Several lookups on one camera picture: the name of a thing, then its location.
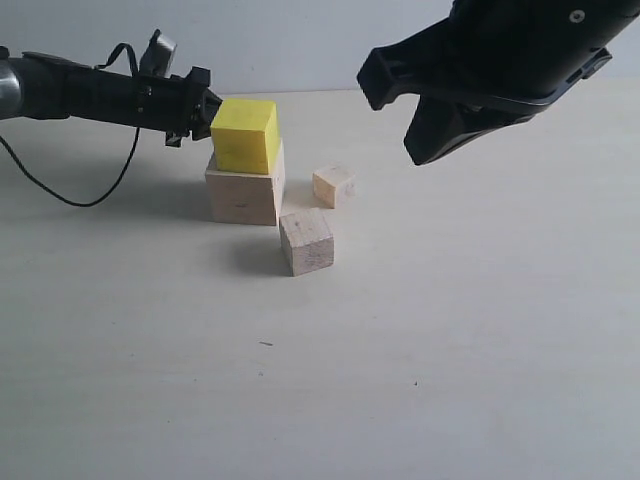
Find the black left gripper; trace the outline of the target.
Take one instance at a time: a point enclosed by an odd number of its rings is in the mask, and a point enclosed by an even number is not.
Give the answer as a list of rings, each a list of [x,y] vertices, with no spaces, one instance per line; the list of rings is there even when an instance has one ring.
[[[210,79],[201,67],[168,78],[74,68],[65,75],[61,107],[74,117],[163,132],[166,147],[180,148],[184,138],[211,136],[223,100],[210,91]]]

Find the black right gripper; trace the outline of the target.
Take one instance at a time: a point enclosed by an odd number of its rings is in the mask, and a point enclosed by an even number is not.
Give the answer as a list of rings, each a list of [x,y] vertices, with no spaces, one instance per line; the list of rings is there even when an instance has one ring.
[[[456,75],[496,97],[539,101],[554,94],[639,16],[637,1],[455,1],[447,19],[375,47],[356,81],[379,111],[435,84],[453,56]],[[529,114],[421,96],[404,137],[417,166],[436,161]]]

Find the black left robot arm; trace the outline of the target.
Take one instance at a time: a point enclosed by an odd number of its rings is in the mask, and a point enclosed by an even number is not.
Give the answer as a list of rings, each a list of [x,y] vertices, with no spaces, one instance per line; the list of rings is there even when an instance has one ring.
[[[52,55],[1,49],[1,118],[63,120],[70,117],[160,131],[167,146],[211,135],[222,99],[210,89],[210,71],[185,77],[129,75]]]

